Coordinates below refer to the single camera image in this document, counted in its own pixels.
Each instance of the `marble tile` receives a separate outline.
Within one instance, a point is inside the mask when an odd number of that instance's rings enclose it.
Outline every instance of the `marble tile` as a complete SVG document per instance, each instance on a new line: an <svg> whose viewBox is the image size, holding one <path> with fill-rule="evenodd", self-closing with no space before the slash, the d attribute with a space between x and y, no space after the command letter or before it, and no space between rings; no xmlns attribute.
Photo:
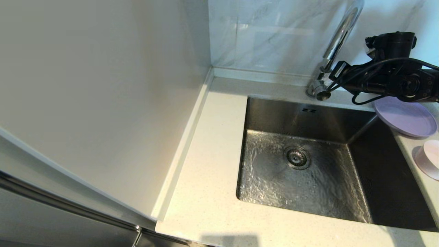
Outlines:
<svg viewBox="0 0 439 247"><path fill-rule="evenodd" d="M209 0L212 64L311 75L332 38L346 0ZM415 32L412 57L437 64L437 0L367 0L339 59L369 60L364 38Z"/></svg>

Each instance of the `white countertop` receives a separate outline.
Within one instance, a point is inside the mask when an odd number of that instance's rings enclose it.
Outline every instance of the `white countertop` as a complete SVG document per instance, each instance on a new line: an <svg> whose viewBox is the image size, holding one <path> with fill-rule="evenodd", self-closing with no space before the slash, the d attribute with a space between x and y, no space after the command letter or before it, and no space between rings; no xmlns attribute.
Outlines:
<svg viewBox="0 0 439 247"><path fill-rule="evenodd" d="M318 102L305 96L304 90L299 86L216 77L169 208L155 230L225 247L437 247L439 233L347 221L238 200L236 188L249 95L373 111L370 105L352 105L347 92L337 91L331 99ZM423 174L411 158L412 149L426 140L395 135L433 217L439 222L439 182ZM439 139L439 134L429 139Z"/></svg>

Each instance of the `sink drain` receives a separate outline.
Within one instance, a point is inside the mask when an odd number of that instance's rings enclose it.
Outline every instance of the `sink drain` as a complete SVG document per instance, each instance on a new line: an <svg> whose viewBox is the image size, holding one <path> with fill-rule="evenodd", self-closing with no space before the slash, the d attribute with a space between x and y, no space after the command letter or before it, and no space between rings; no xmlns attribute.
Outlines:
<svg viewBox="0 0 439 247"><path fill-rule="evenodd" d="M284 157L287 164L294 169L303 170L311 164L309 154L301 147L287 147L284 151Z"/></svg>

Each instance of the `stainless steel sink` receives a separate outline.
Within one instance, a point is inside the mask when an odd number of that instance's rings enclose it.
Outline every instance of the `stainless steel sink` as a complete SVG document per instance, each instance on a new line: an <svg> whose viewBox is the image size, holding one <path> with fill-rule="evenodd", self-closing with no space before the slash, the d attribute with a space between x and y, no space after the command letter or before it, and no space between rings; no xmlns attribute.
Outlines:
<svg viewBox="0 0 439 247"><path fill-rule="evenodd" d="M375 113L248 98L237 197L351 221L437 232Z"/></svg>

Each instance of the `faucet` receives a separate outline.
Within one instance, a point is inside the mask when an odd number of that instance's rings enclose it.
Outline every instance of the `faucet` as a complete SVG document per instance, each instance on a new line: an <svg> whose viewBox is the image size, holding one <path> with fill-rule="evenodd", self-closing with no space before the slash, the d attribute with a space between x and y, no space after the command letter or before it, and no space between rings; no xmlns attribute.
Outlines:
<svg viewBox="0 0 439 247"><path fill-rule="evenodd" d="M330 92L326 91L327 86L324 83L324 76L332 71L331 67L334 63L335 57L346 42L350 32L354 28L354 25L363 10L364 0L354 0L342 21L338 25L337 31L332 37L325 54L323 55L323 61L319 64L319 74L316 79L313 79L306 90L306 94L317 100L327 100L331 96Z"/></svg>

